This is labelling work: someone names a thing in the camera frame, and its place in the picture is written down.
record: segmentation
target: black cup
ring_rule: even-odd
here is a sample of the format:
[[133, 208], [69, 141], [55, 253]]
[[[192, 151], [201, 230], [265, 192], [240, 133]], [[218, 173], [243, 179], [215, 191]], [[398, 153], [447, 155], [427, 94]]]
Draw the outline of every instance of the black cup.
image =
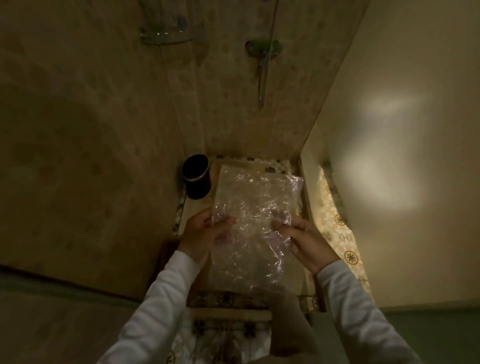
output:
[[194, 154], [187, 158], [181, 168], [187, 196], [199, 200], [207, 196], [212, 188], [210, 160], [204, 154]]

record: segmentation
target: white sleeve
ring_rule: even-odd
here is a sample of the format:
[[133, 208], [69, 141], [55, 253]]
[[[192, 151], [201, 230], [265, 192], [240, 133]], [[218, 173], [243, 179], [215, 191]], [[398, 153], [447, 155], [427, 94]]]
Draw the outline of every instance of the white sleeve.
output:
[[422, 363], [343, 261], [326, 266], [317, 278], [352, 364]]
[[165, 363], [185, 311], [190, 286], [200, 271], [185, 253], [175, 251], [143, 303], [125, 324], [119, 340], [98, 364]]

